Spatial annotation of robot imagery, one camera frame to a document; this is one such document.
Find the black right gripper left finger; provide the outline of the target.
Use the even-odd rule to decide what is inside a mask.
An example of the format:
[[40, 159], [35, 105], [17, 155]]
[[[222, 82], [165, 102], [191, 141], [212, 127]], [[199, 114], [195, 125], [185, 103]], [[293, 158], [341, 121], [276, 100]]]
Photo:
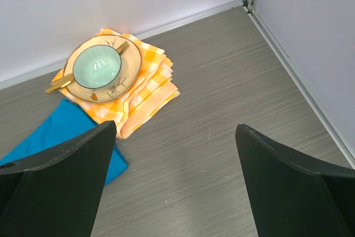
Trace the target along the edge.
[[101, 123], [1, 166], [2, 236], [90, 236], [116, 136]]

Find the blue t-shirt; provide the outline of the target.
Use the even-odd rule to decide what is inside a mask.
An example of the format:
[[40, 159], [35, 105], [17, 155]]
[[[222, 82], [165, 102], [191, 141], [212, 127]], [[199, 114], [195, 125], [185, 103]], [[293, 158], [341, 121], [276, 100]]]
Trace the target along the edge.
[[[98, 125], [82, 108], [66, 99], [62, 99], [48, 118], [20, 144], [1, 159], [1, 165], [29, 157], [46, 149], [69, 141], [95, 128]], [[105, 185], [114, 181], [128, 169], [128, 163], [116, 144], [108, 165]], [[77, 170], [65, 175], [65, 184], [73, 187], [85, 181], [85, 174]]]

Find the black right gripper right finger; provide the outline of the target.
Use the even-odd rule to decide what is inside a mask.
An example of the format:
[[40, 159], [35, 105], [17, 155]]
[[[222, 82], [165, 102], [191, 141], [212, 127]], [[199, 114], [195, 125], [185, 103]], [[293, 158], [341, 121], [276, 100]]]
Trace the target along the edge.
[[235, 140], [259, 236], [353, 236], [354, 170], [331, 164], [246, 124]]

